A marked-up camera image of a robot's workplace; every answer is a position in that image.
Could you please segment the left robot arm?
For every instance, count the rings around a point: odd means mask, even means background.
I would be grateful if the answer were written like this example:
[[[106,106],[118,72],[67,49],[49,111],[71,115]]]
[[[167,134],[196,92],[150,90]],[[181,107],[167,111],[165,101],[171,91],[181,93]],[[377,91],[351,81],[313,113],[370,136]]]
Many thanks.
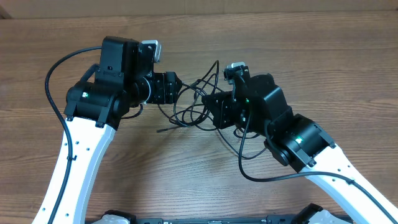
[[[175,72],[156,73],[161,44],[107,36],[93,64],[66,95],[63,113],[45,93],[64,129],[49,187],[34,223],[84,223],[102,158],[122,119],[144,104],[174,104],[182,87]]]

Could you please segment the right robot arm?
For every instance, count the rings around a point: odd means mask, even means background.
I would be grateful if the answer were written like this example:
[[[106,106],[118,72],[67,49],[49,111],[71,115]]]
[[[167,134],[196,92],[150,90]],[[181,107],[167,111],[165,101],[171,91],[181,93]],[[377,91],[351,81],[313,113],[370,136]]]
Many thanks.
[[[377,190],[316,122],[294,114],[272,75],[227,75],[231,91],[206,95],[216,128],[232,125],[265,137],[264,145],[294,174],[255,178],[273,182],[305,177],[327,193],[356,223],[397,223],[397,207]]]

